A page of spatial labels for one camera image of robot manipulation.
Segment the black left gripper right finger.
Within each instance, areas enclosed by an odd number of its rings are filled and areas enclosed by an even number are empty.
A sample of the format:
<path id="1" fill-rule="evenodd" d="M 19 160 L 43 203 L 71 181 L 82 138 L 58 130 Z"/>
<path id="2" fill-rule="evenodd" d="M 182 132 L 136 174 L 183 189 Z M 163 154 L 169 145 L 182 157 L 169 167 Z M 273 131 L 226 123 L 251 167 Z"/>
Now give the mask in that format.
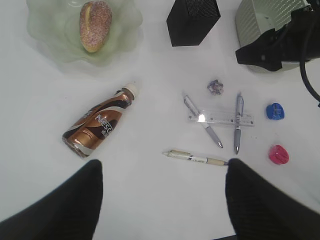
<path id="1" fill-rule="evenodd" d="M 225 197 L 238 240 L 318 240 L 320 215 L 240 159 L 228 162 Z"/>

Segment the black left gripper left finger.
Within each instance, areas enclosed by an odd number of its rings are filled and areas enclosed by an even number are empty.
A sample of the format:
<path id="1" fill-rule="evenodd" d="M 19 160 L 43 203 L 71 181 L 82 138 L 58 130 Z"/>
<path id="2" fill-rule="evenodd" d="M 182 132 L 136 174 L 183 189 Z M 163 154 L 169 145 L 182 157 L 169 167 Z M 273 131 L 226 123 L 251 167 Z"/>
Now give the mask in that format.
<path id="1" fill-rule="evenodd" d="M 102 163 L 88 161 L 48 195 L 1 221 L 2 240 L 91 240 L 103 199 Z"/>

